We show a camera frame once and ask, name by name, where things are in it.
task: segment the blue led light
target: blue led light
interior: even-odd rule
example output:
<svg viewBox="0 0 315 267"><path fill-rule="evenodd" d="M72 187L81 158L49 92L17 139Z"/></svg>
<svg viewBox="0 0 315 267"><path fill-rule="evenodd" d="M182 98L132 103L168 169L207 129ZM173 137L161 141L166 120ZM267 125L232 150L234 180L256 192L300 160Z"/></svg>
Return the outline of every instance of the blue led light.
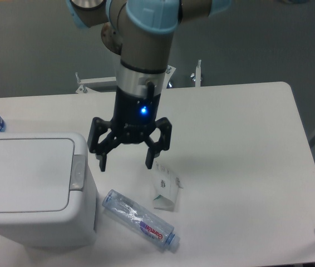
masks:
<svg viewBox="0 0 315 267"><path fill-rule="evenodd" d="M146 115L147 114L147 108L146 107L142 107L141 110L140 110L140 113L142 115Z"/></svg>

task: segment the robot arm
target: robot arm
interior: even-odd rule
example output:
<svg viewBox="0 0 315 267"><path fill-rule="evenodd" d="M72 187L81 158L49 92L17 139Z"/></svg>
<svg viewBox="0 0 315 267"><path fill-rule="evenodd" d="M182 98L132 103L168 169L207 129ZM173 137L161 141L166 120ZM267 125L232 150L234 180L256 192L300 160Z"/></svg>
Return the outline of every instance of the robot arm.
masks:
<svg viewBox="0 0 315 267"><path fill-rule="evenodd" d="M149 147L145 164L151 169L154 158L170 148L171 123L167 118L155 119L174 31L181 22L227 9L230 0L67 0L67 4L79 27L109 21L102 29L102 40L121 56L113 118L93 118L90 152L105 171L112 149L145 142ZM156 128L161 132L158 142L150 138Z"/></svg>

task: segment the black object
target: black object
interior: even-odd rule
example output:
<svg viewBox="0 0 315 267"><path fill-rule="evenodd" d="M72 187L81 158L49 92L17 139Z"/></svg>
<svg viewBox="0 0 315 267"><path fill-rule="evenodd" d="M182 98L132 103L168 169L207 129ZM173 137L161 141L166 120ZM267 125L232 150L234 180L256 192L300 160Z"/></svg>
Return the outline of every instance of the black object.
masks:
<svg viewBox="0 0 315 267"><path fill-rule="evenodd" d="M148 82L146 88L147 97L139 98L118 87L112 120L93 118L87 143L90 153L95 153L96 158L100 160L101 171L106 169L107 154L120 144L145 142L149 147L145 160L148 169L152 168L154 158L158 157L162 150L169 150L172 125L167 118L155 121L160 95L154 96L155 85L152 82ZM150 137L156 128L160 130L158 142L154 142ZM100 136L109 129L111 132L99 143Z"/></svg>

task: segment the light blue joint cap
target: light blue joint cap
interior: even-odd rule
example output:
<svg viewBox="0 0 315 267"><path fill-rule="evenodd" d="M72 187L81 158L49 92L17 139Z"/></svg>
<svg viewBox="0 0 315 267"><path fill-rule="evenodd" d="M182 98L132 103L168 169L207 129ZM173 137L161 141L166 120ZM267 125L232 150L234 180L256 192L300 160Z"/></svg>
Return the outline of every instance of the light blue joint cap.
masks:
<svg viewBox="0 0 315 267"><path fill-rule="evenodd" d="M68 10L70 10L71 16L76 26L80 29L87 29L88 27L81 21L80 17L76 14L70 0L66 0L66 4L68 7Z"/></svg>
<svg viewBox="0 0 315 267"><path fill-rule="evenodd" d="M232 0L212 0L210 16L225 11L232 4Z"/></svg>
<svg viewBox="0 0 315 267"><path fill-rule="evenodd" d="M107 15L107 18L108 18L109 22L111 22L111 16L110 16L110 12L109 12L110 9L111 9L111 3L112 3L112 0L107 0L106 1L106 15Z"/></svg>
<svg viewBox="0 0 315 267"><path fill-rule="evenodd" d="M154 34L168 34L178 26L179 6L179 0L129 0L126 12L141 29Z"/></svg>

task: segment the white table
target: white table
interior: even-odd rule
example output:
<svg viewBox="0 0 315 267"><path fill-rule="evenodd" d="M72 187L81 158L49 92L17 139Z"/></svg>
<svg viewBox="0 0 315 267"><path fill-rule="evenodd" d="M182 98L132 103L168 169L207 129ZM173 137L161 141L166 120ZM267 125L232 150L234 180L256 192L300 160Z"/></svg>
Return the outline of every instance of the white table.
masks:
<svg viewBox="0 0 315 267"><path fill-rule="evenodd" d="M76 131L109 120L114 93L0 98L9 132ZM175 226L178 251L159 252L100 208L94 246L25 248L0 236L0 266L243 267L315 261L315 165L285 83L165 90L159 117L173 124L158 160L183 182L174 212L153 210L147 147L121 145L106 172L88 164L100 200L110 189Z"/></svg>

